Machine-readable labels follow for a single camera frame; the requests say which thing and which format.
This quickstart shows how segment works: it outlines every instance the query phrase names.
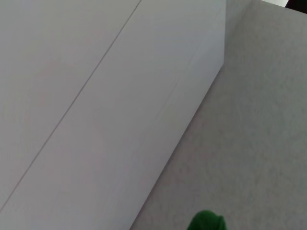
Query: green object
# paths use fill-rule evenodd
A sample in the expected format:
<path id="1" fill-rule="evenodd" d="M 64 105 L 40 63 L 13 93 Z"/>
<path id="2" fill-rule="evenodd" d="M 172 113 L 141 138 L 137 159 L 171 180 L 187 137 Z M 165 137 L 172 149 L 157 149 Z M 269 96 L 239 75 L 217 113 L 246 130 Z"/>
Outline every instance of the green object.
<path id="1" fill-rule="evenodd" d="M 188 230 L 227 230 L 227 227 L 222 216 L 205 210 L 195 215 Z"/>

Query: green toy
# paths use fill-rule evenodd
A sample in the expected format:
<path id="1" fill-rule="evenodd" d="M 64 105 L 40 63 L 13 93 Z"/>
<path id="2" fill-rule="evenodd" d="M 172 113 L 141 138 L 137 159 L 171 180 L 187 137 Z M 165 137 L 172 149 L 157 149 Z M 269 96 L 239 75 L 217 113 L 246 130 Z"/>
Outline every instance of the green toy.
<path id="1" fill-rule="evenodd" d="M 195 215 L 188 230 L 227 230 L 227 227 L 222 216 L 205 210 Z"/>

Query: white surface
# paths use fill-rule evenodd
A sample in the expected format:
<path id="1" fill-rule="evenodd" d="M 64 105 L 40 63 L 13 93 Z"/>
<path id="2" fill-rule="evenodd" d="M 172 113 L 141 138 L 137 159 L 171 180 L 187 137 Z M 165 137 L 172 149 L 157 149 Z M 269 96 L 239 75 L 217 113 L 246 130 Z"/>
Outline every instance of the white surface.
<path id="1" fill-rule="evenodd" d="M 137 3 L 1 2 L 0 207 Z"/>
<path id="2" fill-rule="evenodd" d="M 223 64 L 225 0 L 143 0 L 0 215 L 128 230 Z"/>
<path id="3" fill-rule="evenodd" d="M 289 0 L 263 0 L 263 1 L 285 7 Z"/>

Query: green fabric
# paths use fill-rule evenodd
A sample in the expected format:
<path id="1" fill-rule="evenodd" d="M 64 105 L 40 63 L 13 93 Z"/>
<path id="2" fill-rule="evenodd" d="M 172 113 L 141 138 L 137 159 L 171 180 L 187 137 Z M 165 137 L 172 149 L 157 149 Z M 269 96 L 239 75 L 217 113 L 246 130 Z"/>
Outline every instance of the green fabric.
<path id="1" fill-rule="evenodd" d="M 195 215 L 188 230 L 227 230 L 227 227 L 222 216 L 205 210 Z"/>

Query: gray carpet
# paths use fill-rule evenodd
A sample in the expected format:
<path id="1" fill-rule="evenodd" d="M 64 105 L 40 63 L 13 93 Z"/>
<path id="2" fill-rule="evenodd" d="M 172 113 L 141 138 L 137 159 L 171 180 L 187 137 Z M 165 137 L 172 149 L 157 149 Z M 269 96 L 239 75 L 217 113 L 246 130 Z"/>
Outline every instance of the gray carpet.
<path id="1" fill-rule="evenodd" d="M 307 15 L 254 4 L 132 230 L 307 229 Z"/>

